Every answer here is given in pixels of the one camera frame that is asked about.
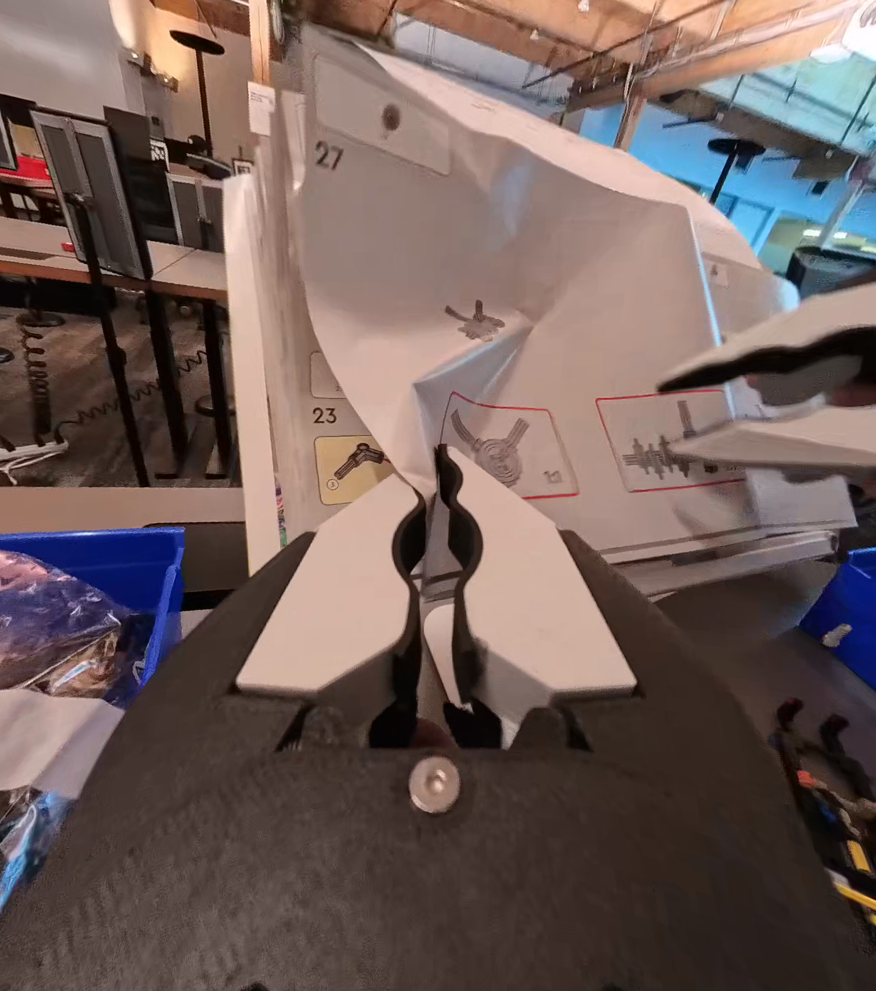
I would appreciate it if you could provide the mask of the toy car chassis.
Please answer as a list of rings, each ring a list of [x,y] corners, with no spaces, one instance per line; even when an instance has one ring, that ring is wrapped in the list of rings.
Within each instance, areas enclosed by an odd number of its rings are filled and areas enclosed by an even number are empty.
[[[799,726],[803,701],[784,700],[768,741],[814,849],[838,894],[876,950],[876,792],[862,763],[845,748],[848,719],[832,713],[816,734]]]

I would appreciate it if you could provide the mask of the black floor lamp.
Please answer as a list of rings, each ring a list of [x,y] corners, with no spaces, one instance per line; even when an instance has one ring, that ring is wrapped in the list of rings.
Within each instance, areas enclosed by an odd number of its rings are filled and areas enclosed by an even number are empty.
[[[221,45],[221,43],[197,34],[193,34],[191,31],[171,30],[170,37],[172,41],[194,53],[206,154],[208,157],[214,157],[205,57],[223,56],[225,54],[225,48]]]
[[[736,167],[748,169],[752,162],[765,154],[766,147],[758,142],[740,138],[717,138],[708,141],[707,150],[724,158],[719,177],[709,195],[708,201],[717,204],[726,180]]]

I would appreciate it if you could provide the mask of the instruction booklet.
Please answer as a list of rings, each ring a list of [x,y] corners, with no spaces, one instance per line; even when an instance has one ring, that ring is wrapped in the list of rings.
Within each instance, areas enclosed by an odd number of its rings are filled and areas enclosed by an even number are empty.
[[[671,451],[758,412],[743,386],[659,394],[797,291],[717,208],[625,153],[396,56],[306,28],[249,85],[253,172],[224,243],[248,569],[440,444],[613,563],[833,553],[838,478],[792,485]]]

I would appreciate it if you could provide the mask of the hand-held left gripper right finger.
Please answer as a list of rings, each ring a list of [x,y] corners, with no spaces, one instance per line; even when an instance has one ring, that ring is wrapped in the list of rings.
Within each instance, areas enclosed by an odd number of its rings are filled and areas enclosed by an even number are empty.
[[[455,448],[435,451],[451,575],[450,658],[466,707],[625,697],[637,679],[563,533]]]

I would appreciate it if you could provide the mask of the black monitor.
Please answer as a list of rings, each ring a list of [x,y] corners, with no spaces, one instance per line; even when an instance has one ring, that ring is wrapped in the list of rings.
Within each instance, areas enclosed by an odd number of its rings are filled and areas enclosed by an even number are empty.
[[[104,120],[119,149],[123,180],[133,212],[147,240],[176,245],[179,241],[164,161],[153,157],[147,117],[104,106]]]

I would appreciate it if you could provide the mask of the white document stand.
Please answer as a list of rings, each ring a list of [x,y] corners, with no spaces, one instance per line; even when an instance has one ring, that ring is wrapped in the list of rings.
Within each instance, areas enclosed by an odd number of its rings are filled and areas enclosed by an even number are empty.
[[[648,560],[612,562],[611,566],[643,595],[656,601],[687,588],[829,559],[838,543],[837,530],[805,530]]]

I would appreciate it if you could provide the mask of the black waste bin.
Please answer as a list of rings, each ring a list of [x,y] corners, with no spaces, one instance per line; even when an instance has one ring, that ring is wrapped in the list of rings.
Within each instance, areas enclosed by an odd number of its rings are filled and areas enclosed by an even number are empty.
[[[869,255],[820,249],[812,245],[799,246],[791,253],[784,277],[804,299],[835,291],[845,282],[858,279],[875,267],[876,259]]]

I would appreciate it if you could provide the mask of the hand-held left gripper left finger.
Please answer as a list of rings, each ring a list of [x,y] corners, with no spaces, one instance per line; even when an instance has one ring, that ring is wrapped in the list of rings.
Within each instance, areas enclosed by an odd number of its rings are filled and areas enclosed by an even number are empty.
[[[393,664],[419,666],[427,508],[412,487],[375,487],[324,522],[235,678],[280,699],[395,699]]]

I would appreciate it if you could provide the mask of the white paper bag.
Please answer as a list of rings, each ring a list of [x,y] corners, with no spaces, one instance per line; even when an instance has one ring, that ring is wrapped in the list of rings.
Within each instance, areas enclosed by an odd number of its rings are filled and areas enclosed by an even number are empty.
[[[0,792],[78,799],[123,716],[104,700],[0,691]]]

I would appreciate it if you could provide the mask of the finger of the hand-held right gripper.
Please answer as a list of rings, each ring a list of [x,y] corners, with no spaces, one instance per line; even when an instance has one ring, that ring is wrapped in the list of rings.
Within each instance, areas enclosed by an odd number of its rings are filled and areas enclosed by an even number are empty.
[[[735,420],[668,447],[680,458],[790,475],[876,475],[876,403]]]
[[[876,370],[876,280],[818,294],[671,371],[659,392],[704,389],[747,376],[787,376],[836,358]]]

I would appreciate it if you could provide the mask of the long work table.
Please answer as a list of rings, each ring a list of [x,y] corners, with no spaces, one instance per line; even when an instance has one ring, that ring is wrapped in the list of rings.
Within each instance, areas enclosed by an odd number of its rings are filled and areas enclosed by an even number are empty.
[[[122,395],[122,387],[126,386],[125,357],[109,315],[109,291],[137,292],[145,300],[149,340],[171,449],[170,454],[164,457],[162,470],[155,474],[163,479],[189,476],[186,464],[194,438],[188,432],[186,423],[164,302],[166,298],[178,298],[199,304],[206,346],[205,364],[214,410],[207,438],[217,452],[218,477],[227,477],[233,462],[232,413],[218,328],[218,306],[228,303],[225,256],[205,250],[145,242],[151,277],[132,279],[109,273],[92,260],[82,262],[64,247],[70,242],[71,237],[65,227],[0,217],[0,277],[22,279],[10,290],[13,300],[0,300],[0,305],[80,314],[83,309],[68,307],[63,297],[65,285],[78,286],[85,303],[90,304],[92,312],[100,319],[125,435],[133,451],[136,475],[139,484],[147,487],[147,465],[135,428],[134,401]]]

